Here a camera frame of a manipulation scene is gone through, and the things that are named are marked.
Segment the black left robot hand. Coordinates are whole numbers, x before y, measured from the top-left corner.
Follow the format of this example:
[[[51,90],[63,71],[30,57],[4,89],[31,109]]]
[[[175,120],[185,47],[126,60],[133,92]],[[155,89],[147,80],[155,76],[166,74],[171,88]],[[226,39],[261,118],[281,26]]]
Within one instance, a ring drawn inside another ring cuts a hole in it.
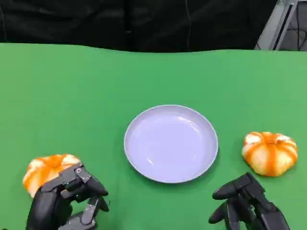
[[[105,187],[82,163],[59,173],[35,193],[28,230],[94,230],[99,210],[108,212]]]

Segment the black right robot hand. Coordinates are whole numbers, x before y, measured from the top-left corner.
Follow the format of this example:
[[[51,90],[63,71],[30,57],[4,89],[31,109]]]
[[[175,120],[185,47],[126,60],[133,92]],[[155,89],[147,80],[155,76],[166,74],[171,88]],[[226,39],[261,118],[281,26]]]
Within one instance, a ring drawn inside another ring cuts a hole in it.
[[[248,230],[290,230],[282,211],[249,172],[219,187],[213,199],[224,202],[209,217],[210,224],[224,220],[228,230],[240,229],[240,222]]]

